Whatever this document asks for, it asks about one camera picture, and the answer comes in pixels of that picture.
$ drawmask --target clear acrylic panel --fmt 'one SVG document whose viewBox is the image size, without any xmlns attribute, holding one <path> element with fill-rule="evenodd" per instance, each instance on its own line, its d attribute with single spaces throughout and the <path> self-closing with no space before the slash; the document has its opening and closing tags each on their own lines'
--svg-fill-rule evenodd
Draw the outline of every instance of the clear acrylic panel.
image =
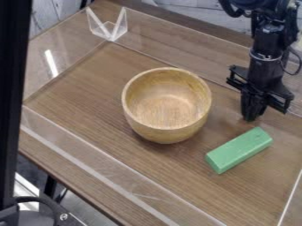
<svg viewBox="0 0 302 226">
<path fill-rule="evenodd" d="M 22 108 L 21 130 L 167 225 L 224 225 L 66 129 Z"/>
<path fill-rule="evenodd" d="M 240 120 L 237 94 L 223 87 L 227 67 L 247 66 L 248 49 L 126 8 L 109 11 L 102 3 L 92 7 L 96 18 L 81 11 L 30 42 L 22 132 L 167 225 L 224 225 L 225 219 L 236 225 L 276 224 L 300 169 L 300 127 L 291 116 L 271 111 L 253 124 Z M 130 132 L 120 93 L 139 72 L 168 65 L 207 79 L 215 101 L 207 132 L 163 147 Z M 300 79 L 286 77 L 286 83 L 296 94 L 291 111 L 300 114 Z M 251 126 L 261 126 L 275 143 L 219 177 L 203 155 Z M 161 165 L 143 171 L 152 161 Z"/>
<path fill-rule="evenodd" d="M 302 223 L 302 170 L 290 194 L 277 226 L 299 226 Z"/>
<path fill-rule="evenodd" d="M 85 17 L 80 11 L 29 42 L 25 99 L 104 43 L 90 34 Z"/>
</svg>

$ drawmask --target bowl rim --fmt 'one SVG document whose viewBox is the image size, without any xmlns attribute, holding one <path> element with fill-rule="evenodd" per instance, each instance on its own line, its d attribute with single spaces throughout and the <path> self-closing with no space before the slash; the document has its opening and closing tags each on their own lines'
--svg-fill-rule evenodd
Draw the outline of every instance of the bowl rim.
<svg viewBox="0 0 302 226">
<path fill-rule="evenodd" d="M 207 93 L 207 98 L 208 98 L 208 105 L 207 105 L 205 110 L 200 113 L 200 115 L 197 116 L 196 120 L 191 124 L 187 124 L 184 126 L 177 126 L 177 127 L 169 127 L 169 128 L 161 128 L 161 127 L 157 127 L 157 126 L 152 126 L 149 124 L 144 124 L 144 123 L 141 123 L 137 120 L 136 116 L 132 114 L 129 108 L 126 107 L 125 94 L 126 94 L 128 88 L 130 87 L 132 83 L 135 82 L 135 80 L 137 78 L 145 76 L 149 72 L 156 72 L 156 71 L 184 72 L 188 76 L 191 76 L 193 79 L 196 79 L 201 83 L 203 87 L 205 88 L 205 93 Z M 189 71 L 187 71 L 184 69 L 180 69 L 180 68 L 175 68 L 175 67 L 160 67 L 160 68 L 155 68 L 155 69 L 147 70 L 144 72 L 140 72 L 139 74 L 136 74 L 136 76 L 133 78 L 130 78 L 130 80 L 128 80 L 128 82 L 126 82 L 126 84 L 124 86 L 124 89 L 122 89 L 122 93 L 121 93 L 121 105 L 122 105 L 122 109 L 124 109 L 124 112 L 126 113 L 126 115 L 130 116 L 132 120 L 135 120 L 140 125 L 151 128 L 151 129 L 160 130 L 160 131 L 179 130 L 179 129 L 184 129 L 184 128 L 192 126 L 207 115 L 207 113 L 208 113 L 208 111 L 211 109 L 211 105 L 212 105 L 212 92 L 211 92 L 211 89 L 209 89 L 205 81 L 199 76 L 196 76 L 192 72 L 189 72 Z"/>
</svg>

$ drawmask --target green block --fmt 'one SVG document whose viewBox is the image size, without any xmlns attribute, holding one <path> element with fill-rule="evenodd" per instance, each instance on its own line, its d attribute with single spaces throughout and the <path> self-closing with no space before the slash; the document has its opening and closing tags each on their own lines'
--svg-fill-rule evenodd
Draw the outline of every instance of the green block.
<svg viewBox="0 0 302 226">
<path fill-rule="evenodd" d="M 271 143 L 268 134 L 256 127 L 208 152 L 205 161 L 213 171 L 221 174 L 267 148 Z"/>
</svg>

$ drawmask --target wooden table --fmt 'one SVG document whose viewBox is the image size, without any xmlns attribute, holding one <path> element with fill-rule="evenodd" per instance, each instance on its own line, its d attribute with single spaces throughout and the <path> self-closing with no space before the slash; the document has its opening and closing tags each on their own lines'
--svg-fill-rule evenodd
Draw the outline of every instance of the wooden table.
<svg viewBox="0 0 302 226">
<path fill-rule="evenodd" d="M 96 1 L 92 10 L 110 18 L 116 16 L 120 4 L 240 45 L 249 43 L 241 34 L 224 28 L 216 29 L 216 26 L 151 6 L 141 6 L 136 1 Z M 145 24 L 141 22 L 145 25 L 141 26 L 141 33 L 147 33 L 149 21 L 152 19 L 145 20 Z M 196 67 L 193 69 L 205 79 L 211 79 L 212 74 L 224 78 L 227 65 L 232 61 L 247 64 L 247 49 L 241 46 L 209 38 L 212 46 L 208 47 L 196 37 L 191 36 L 189 40 L 199 43 L 193 49 L 196 57 L 188 52 L 183 64 Z M 57 73 L 64 72 L 57 77 L 48 72 L 56 78 L 45 76 L 38 55 L 48 46 L 58 64 Z M 220 86 L 217 77 L 215 83 L 207 82 L 213 106 L 204 128 L 188 141 L 160 146 L 141 140 L 129 129 L 120 94 L 126 81 L 139 72 L 168 64 L 122 47 L 120 43 L 104 42 L 90 35 L 82 12 L 33 39 L 30 49 L 25 108 L 40 116 L 40 121 L 36 121 L 40 123 L 33 124 L 32 128 L 41 133 L 34 136 L 21 130 L 20 152 L 96 209 L 124 225 L 215 225 L 205 220 L 197 221 L 207 215 L 196 217 L 193 214 L 201 215 L 203 212 L 225 225 L 276 225 L 302 167 L 299 117 L 283 116 L 268 109 L 253 123 L 245 123 L 239 114 L 237 92 Z M 45 83 L 34 92 L 34 87 Z M 205 153 L 255 126 L 271 135 L 272 146 L 225 174 L 216 175 L 204 162 Z M 114 163 L 113 160 L 118 163 L 110 168 L 108 161 Z M 128 197 L 129 194 L 113 189 L 110 183 L 129 186 L 128 191 L 135 196 Z M 168 205 L 176 205 L 179 212 L 173 212 L 173 208 L 171 213 L 165 211 L 168 199 L 173 202 Z M 143 207 L 141 201 L 153 207 L 152 210 Z M 180 219 L 176 215 L 181 207 L 184 211 L 187 207 L 187 212 Z"/>
</svg>

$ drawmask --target screw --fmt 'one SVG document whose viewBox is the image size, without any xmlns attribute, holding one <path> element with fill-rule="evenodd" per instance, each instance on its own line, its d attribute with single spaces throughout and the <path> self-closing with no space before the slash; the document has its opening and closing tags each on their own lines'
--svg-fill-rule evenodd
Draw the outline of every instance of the screw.
<svg viewBox="0 0 302 226">
<path fill-rule="evenodd" d="M 68 214 L 61 214 L 60 215 L 60 220 L 64 222 L 68 219 Z"/>
</svg>

